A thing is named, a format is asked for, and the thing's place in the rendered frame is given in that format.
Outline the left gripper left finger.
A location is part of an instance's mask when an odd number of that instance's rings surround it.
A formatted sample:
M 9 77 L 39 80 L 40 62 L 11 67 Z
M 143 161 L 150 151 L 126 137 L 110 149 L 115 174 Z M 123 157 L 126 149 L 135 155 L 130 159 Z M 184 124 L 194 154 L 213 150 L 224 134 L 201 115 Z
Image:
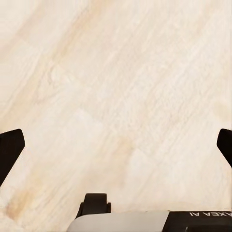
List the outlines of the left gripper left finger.
M 25 148 L 21 129 L 0 134 L 0 186 Z

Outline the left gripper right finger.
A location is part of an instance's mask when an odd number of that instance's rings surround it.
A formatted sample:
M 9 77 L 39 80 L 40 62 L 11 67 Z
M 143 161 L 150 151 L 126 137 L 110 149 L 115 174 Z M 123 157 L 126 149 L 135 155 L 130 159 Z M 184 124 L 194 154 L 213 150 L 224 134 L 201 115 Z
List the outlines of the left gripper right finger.
M 232 167 L 232 130 L 222 128 L 218 134 L 217 146 Z

